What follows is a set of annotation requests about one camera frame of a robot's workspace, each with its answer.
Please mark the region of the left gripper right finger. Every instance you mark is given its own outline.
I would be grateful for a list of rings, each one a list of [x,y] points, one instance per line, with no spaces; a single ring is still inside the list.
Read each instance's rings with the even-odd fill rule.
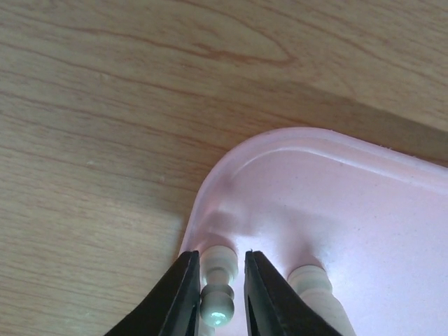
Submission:
[[[245,254],[244,302],[249,335],[338,334],[299,298],[261,251],[247,251]]]

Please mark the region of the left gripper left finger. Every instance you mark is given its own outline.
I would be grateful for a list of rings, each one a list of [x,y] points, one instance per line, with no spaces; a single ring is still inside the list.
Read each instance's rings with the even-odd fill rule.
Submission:
[[[199,330],[199,308],[200,254],[186,251],[106,336],[195,336]]]

